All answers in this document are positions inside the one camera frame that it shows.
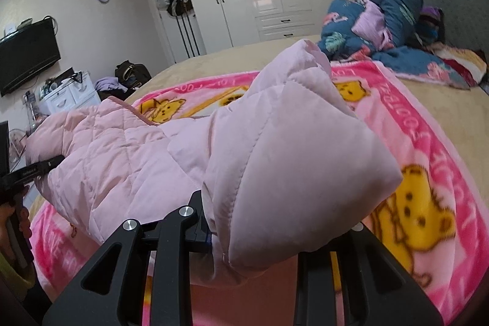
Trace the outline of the green sleeve forearm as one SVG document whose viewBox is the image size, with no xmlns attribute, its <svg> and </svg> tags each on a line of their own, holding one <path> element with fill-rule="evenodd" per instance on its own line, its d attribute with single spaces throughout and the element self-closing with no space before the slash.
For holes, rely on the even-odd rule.
<svg viewBox="0 0 489 326">
<path fill-rule="evenodd" d="M 27 293 L 36 283 L 36 270 L 33 264 L 27 266 L 26 269 L 16 271 L 14 267 L 7 261 L 3 254 L 0 254 L 0 271 L 1 278 L 6 283 L 8 289 L 20 301 L 27 297 Z"/>
</svg>

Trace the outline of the person's left hand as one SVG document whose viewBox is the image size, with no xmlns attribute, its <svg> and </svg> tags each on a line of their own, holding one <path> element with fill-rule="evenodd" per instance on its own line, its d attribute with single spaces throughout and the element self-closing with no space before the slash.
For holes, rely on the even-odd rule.
<svg viewBox="0 0 489 326">
<path fill-rule="evenodd" d="M 17 231 L 22 234 L 22 238 L 27 241 L 31 238 L 31 222 L 29 220 L 29 211 L 26 207 L 22 208 L 18 206 L 11 206 L 9 203 L 1 205 L 1 225 L 0 225 L 0 241 L 1 241 L 1 253 L 10 262 L 16 259 L 16 254 L 13 250 L 10 237 L 8 235 L 7 222 L 14 217 L 17 222 Z"/>
</svg>

